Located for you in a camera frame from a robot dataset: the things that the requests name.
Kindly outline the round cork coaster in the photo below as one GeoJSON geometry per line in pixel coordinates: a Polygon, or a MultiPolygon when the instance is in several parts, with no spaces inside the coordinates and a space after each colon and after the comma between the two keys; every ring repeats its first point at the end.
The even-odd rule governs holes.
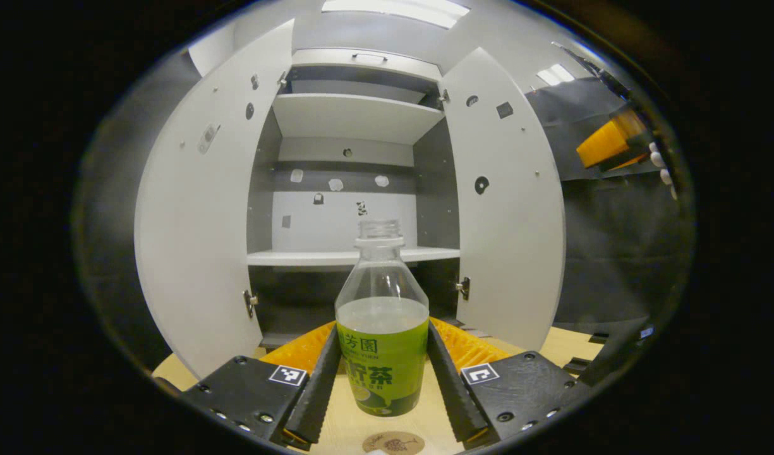
{"type": "Polygon", "coordinates": [[[361,446],[369,455],[419,455],[425,448],[425,440],[415,433],[389,431],[370,435],[361,446]]]}

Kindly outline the white cabinet door camera sticker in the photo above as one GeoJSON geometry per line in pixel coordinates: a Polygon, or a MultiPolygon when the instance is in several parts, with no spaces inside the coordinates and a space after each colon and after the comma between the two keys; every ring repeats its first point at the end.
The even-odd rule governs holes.
{"type": "Polygon", "coordinates": [[[263,34],[182,98],[136,197],[142,293],[162,337],[201,380],[262,340],[247,262],[248,192],[263,124],[292,65],[294,20],[263,34]]]}

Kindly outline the small ceiling light panel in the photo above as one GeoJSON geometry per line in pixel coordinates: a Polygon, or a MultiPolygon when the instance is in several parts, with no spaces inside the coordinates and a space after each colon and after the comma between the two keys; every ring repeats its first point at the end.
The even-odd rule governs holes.
{"type": "Polygon", "coordinates": [[[563,67],[562,64],[553,64],[547,69],[538,71],[536,75],[541,81],[551,87],[576,80],[574,75],[563,67]]]}

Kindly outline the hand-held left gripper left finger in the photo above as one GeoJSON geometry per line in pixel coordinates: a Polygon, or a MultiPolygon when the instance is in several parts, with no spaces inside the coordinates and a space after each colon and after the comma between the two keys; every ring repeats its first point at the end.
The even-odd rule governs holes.
{"type": "Polygon", "coordinates": [[[263,359],[236,355],[181,399],[265,451],[308,451],[320,440],[340,360],[337,325],[330,322],[263,359]]]}

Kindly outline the black backdrop cloth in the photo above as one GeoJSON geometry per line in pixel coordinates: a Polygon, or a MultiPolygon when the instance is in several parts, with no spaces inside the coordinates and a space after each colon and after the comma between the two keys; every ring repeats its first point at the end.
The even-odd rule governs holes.
{"type": "MultiPolygon", "coordinates": [[[[200,75],[190,55],[170,56],[143,75],[100,120],[87,146],[71,211],[71,238],[80,281],[113,339],[139,365],[154,369],[172,354],[142,296],[136,271],[135,205],[153,141],[175,104],[200,75]]],[[[597,81],[577,89],[530,94],[556,152],[565,195],[567,233],[563,291],[555,325],[581,333],[609,333],[617,344],[635,322],[667,306],[692,256],[692,222],[668,194],[652,165],[609,178],[578,178],[569,144],[600,116],[567,121],[568,103],[603,109],[613,97],[597,81]]]]}

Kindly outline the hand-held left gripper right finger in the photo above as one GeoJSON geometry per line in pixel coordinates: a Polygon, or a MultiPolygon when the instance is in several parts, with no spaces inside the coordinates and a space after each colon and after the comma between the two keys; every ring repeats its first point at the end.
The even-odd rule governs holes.
{"type": "Polygon", "coordinates": [[[591,394],[589,385],[536,351],[456,365],[445,326],[430,319],[427,353],[451,429],[467,451],[530,437],[591,394]]]}

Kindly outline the large ceiling light panel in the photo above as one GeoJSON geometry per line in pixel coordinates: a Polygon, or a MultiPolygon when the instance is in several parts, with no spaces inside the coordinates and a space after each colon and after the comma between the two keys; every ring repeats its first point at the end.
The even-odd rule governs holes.
{"type": "Polygon", "coordinates": [[[410,18],[450,29],[471,11],[451,0],[325,0],[323,13],[358,12],[410,18]]]}

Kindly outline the white cabinet shelf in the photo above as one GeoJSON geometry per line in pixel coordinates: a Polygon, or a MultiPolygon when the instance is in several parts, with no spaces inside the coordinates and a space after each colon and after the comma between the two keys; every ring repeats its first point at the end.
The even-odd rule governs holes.
{"type": "MultiPolygon", "coordinates": [[[[404,262],[415,263],[438,261],[460,257],[460,250],[437,247],[404,248],[401,258],[404,262]]],[[[359,251],[343,252],[280,252],[267,250],[249,253],[249,266],[343,266],[354,265],[359,259],[359,251]]]]}
{"type": "Polygon", "coordinates": [[[284,94],[273,109],[286,138],[346,138],[412,146],[444,118],[441,110],[361,95],[284,94]]]}

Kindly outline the clear bottle with green label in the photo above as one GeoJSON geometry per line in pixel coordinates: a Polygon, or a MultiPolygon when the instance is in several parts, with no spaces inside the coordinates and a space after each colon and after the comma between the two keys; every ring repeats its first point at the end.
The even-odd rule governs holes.
{"type": "Polygon", "coordinates": [[[334,303],[350,389],[367,415],[406,415],[420,400],[430,303],[403,260],[396,219],[359,222],[358,261],[334,303]]]}

